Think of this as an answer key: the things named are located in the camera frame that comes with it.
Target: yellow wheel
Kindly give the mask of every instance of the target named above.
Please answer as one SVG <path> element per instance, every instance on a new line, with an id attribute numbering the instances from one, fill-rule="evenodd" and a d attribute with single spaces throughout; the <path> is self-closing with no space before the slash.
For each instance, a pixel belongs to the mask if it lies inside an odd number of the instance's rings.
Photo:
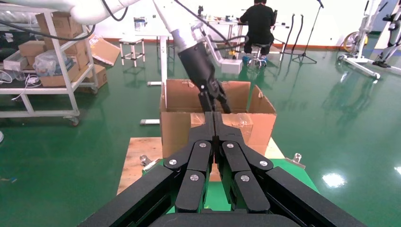
<path id="1" fill-rule="evenodd" d="M 366 45 L 367 42 L 368 38 L 366 36 L 364 45 Z M 343 47 L 344 50 L 347 51 L 348 53 L 354 53 L 358 50 L 357 49 L 358 44 L 359 44 L 359 32 L 353 32 L 349 34 L 347 37 L 345 37 L 343 42 Z"/>

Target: tripod stand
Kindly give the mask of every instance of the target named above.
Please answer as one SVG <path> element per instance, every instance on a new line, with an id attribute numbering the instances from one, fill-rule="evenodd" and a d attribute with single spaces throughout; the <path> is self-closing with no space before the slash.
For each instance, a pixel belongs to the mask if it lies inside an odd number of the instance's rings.
<path id="1" fill-rule="evenodd" d="M 306 47 L 305 47 L 304 52 L 303 52 L 302 54 L 299 54 L 298 57 L 294 58 L 293 61 L 298 62 L 298 63 L 303 63 L 304 58 L 307 58 L 307 59 L 310 59 L 310 60 L 313 61 L 313 62 L 311 62 L 311 63 L 306 63 L 306 64 L 316 64 L 316 63 L 317 63 L 317 61 L 313 60 L 312 58 L 310 58 L 310 57 L 308 57 L 308 56 L 306 55 L 306 50 L 308 49 L 309 41 L 311 41 L 311 37 L 312 37 L 313 30 L 314 30 L 314 26 L 316 25 L 317 17 L 319 16 L 319 12 L 320 12 L 320 9 L 321 9 L 321 8 L 323 8 L 323 5 L 320 3 L 320 7 L 319 7 L 319 10 L 317 11 L 316 18 L 315 18 L 315 20 L 314 20 L 314 25 L 313 25 L 313 27 L 312 27 L 311 34 L 309 35 L 308 43 L 306 44 Z"/>

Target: person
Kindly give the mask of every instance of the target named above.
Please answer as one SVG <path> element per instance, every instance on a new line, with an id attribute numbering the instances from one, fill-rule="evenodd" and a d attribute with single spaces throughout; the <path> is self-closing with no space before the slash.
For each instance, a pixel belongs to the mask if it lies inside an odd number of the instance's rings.
<path id="1" fill-rule="evenodd" d="M 270 28 L 274 25 L 274 12 L 266 6 L 267 0 L 254 0 L 254 5 L 250 7 L 240 18 L 240 23 L 248 23 L 248 42 L 245 43 L 243 57 L 244 62 L 248 62 L 252 55 L 252 44 L 273 44 L 274 36 Z M 269 47 L 261 49 L 261 60 L 266 63 Z"/>

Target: wooden pallet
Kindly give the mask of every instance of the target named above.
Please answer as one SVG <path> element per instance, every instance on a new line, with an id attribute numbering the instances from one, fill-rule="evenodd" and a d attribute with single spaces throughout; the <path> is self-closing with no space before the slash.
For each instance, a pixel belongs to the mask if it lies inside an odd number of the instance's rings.
<path id="1" fill-rule="evenodd" d="M 125 157 L 124 167 L 122 168 L 122 174 L 120 184 L 118 186 L 117 194 L 120 194 L 128 186 L 133 184 L 142 176 L 143 166 L 140 165 L 139 157 L 146 155 L 150 160 L 156 160 L 162 158 L 162 140 L 161 137 L 144 137 L 144 138 L 131 138 L 128 146 L 127 155 Z M 282 159 L 284 155 L 277 147 L 273 139 L 270 139 L 269 145 L 266 149 L 265 157 L 270 159 Z M 213 168 L 210 174 L 212 176 L 218 176 L 216 168 Z"/>

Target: black shirt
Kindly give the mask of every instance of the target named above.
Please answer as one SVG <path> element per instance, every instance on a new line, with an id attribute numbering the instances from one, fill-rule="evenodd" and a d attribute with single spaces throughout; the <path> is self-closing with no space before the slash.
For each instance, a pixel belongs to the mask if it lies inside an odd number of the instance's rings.
<path id="1" fill-rule="evenodd" d="M 250 41 L 260 44 L 272 42 L 274 39 L 270 27 L 274 25 L 274 12 L 270 7 L 262 4 L 250 7 L 240 18 L 242 23 L 248 23 L 248 37 Z"/>

